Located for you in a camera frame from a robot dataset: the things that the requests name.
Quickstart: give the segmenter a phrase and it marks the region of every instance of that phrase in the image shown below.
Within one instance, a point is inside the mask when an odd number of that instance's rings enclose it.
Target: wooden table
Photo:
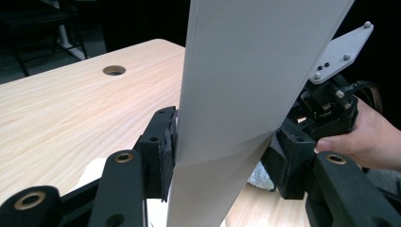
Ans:
[[[184,48],[163,40],[0,85],[0,203],[35,185],[61,195],[85,167],[132,148],[154,112],[179,106]],[[126,69],[119,76],[104,68]],[[308,226],[304,201],[247,184],[227,226]]]

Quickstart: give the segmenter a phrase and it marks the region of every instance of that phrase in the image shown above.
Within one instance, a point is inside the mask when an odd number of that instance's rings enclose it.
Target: screw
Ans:
[[[369,28],[371,27],[371,23],[370,22],[365,22],[365,24],[363,25],[363,28]]]
[[[346,53],[346,54],[344,54],[344,60],[345,61],[348,61],[348,60],[350,60],[351,59],[351,55],[350,54],[348,54],[348,53]]]
[[[343,98],[344,97],[344,92],[343,91],[337,91],[336,92],[336,96],[339,98]]]
[[[350,108],[351,108],[351,104],[350,103],[347,102],[347,103],[344,104],[344,109],[345,110],[348,110]]]
[[[313,76],[314,79],[320,79],[321,78],[321,73],[315,73]]]

